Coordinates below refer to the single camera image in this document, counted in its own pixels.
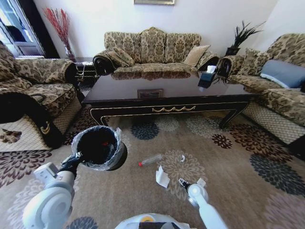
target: dark wooden coffee table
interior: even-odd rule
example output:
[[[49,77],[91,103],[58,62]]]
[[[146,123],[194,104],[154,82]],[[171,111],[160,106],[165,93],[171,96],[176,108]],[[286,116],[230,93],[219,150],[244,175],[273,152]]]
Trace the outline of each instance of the dark wooden coffee table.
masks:
[[[198,83],[199,78],[195,75],[152,81],[114,80],[110,75],[101,76],[82,103],[91,105],[90,114],[100,125],[107,125],[104,117],[108,116],[230,111],[220,123],[223,128],[258,96],[247,92],[242,84],[219,80],[217,76],[208,88],[199,87]],[[158,95],[160,89],[161,98],[148,98]],[[145,98],[138,98],[138,90],[151,91],[144,93]]]

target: floral patterned rug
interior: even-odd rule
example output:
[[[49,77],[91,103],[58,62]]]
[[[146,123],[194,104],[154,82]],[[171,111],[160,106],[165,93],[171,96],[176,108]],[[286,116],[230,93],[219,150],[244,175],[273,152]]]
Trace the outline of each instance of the floral patterned rug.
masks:
[[[128,148],[125,164],[112,172],[79,167],[73,212],[66,229],[112,229],[134,215],[171,215],[193,228],[204,228],[198,211],[179,185],[183,178],[207,183],[210,203],[229,228],[305,228],[305,162],[267,132],[241,115],[225,129],[225,113],[148,115],[109,119],[122,130]],[[95,122],[84,108],[65,136],[65,146],[53,151],[0,154],[1,228],[22,229],[22,211],[43,189],[33,171],[47,162],[59,165],[71,153],[71,141]],[[155,154],[161,161],[139,168]],[[181,155],[186,157],[180,162]],[[162,165],[167,189],[155,181]]]

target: sofa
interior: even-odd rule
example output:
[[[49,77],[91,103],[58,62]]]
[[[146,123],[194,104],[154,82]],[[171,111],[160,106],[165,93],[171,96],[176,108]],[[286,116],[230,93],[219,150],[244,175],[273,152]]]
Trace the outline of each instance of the sofa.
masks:
[[[284,34],[265,53],[273,60],[305,67],[305,34]],[[218,63],[222,75],[261,94],[256,101],[249,104],[244,114],[288,144],[292,151],[304,151],[305,85],[285,89],[259,75],[242,75],[240,70],[244,60],[245,56],[225,56]],[[253,59],[249,67],[261,69],[264,62]]]
[[[0,43],[0,152],[58,148],[80,110],[75,64],[15,59]]]
[[[199,46],[201,36],[195,33],[165,33],[155,27],[140,33],[106,32],[106,50],[95,55],[93,63],[98,75],[111,74],[116,80],[144,78],[186,78],[216,65],[216,54],[205,52],[197,65],[183,64],[191,49]],[[132,67],[120,67],[107,55],[113,48],[127,52],[135,61]]]

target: vase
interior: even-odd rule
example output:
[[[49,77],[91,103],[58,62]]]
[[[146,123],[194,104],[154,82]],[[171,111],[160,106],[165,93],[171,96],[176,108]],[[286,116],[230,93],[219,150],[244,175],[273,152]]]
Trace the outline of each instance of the vase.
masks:
[[[67,57],[73,61],[75,59],[75,56],[71,50],[70,44],[67,43],[67,44],[64,44],[64,46],[65,46],[65,51],[66,51]]]
[[[225,55],[226,56],[235,56],[239,50],[240,50],[240,48],[228,47]]]

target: drawer handle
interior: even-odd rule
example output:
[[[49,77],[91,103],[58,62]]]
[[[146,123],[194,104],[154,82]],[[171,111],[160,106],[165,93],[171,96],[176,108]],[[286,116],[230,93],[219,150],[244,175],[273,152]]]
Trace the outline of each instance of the drawer handle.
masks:
[[[186,107],[184,106],[184,107],[181,108],[181,109],[177,109],[177,108],[174,106],[173,108],[171,108],[171,109],[169,109],[169,110],[166,109],[165,107],[161,108],[160,110],[156,110],[156,109],[152,108],[152,111],[157,112],[157,113],[162,112],[162,111],[166,111],[166,112],[178,111],[178,112],[180,112],[180,111],[191,111],[191,110],[193,110],[193,109],[195,109],[195,108],[196,108],[196,106],[193,106],[193,107],[191,107],[191,108],[186,108]]]

